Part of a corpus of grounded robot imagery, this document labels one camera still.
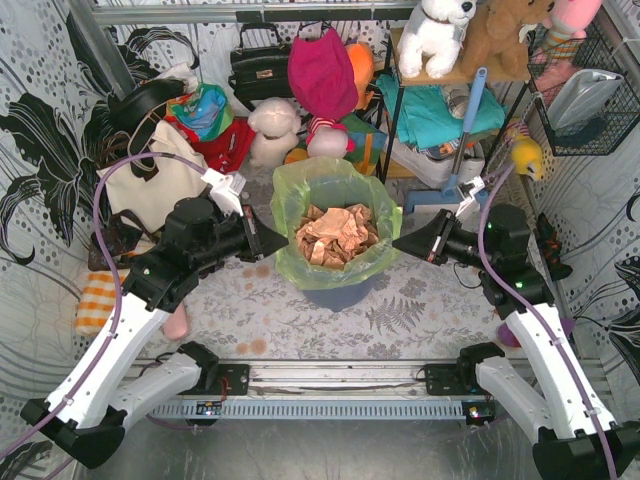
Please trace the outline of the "green trash bag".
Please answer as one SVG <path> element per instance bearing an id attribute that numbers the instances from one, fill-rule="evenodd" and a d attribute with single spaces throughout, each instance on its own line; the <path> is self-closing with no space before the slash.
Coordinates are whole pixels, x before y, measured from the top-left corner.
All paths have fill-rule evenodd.
<path id="1" fill-rule="evenodd" d="M 356 171 L 343 159 L 316 157 L 276 168 L 271 212 L 289 245 L 276 253 L 276 270 L 299 290 L 329 290 L 360 284 L 383 272 L 397 258 L 392 247 L 402 226 L 402 208 L 377 178 Z M 362 204 L 372 213 L 379 241 L 343 269 L 315 266 L 305 259 L 296 230 L 310 206 L 326 210 Z"/>

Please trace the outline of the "blue trash bin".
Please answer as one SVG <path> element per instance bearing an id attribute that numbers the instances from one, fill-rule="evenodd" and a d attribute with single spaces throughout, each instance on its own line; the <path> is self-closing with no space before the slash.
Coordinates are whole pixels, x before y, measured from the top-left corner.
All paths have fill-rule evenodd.
<path id="1" fill-rule="evenodd" d="M 302 294 L 320 308 L 341 312 L 365 299 L 378 278 L 379 274 L 376 274 L 358 284 L 325 290 L 302 290 Z"/>

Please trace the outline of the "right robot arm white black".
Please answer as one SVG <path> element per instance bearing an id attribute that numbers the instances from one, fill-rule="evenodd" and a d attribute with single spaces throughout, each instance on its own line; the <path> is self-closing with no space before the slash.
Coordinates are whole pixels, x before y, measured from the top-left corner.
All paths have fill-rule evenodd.
<path id="1" fill-rule="evenodd" d="M 618 479 L 639 452 L 633 423 L 619 423 L 578 361 L 541 274 L 528 260 L 523 210 L 499 204 L 478 232 L 449 210 L 396 239 L 394 247 L 433 265 L 454 260 L 479 270 L 483 294 L 526 354 L 531 385 L 493 342 L 461 349 L 453 363 L 425 365 L 434 396 L 493 397 L 532 444 L 543 479 Z"/>

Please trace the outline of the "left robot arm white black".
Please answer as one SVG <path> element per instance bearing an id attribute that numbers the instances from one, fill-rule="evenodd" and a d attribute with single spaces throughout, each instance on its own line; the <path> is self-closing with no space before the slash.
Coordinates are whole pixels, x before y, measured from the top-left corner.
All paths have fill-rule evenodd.
<path id="1" fill-rule="evenodd" d="M 186 198 L 167 216 L 158 244 L 137 256 L 104 328 L 67 378 L 47 397 L 28 401 L 22 418 L 88 469 L 104 464 L 127 431 L 180 393 L 228 388 L 219 358 L 204 345 L 181 345 L 161 366 L 121 383 L 142 347 L 199 284 L 236 257 L 256 262 L 288 240 L 248 204 L 225 214 L 211 199 Z"/>

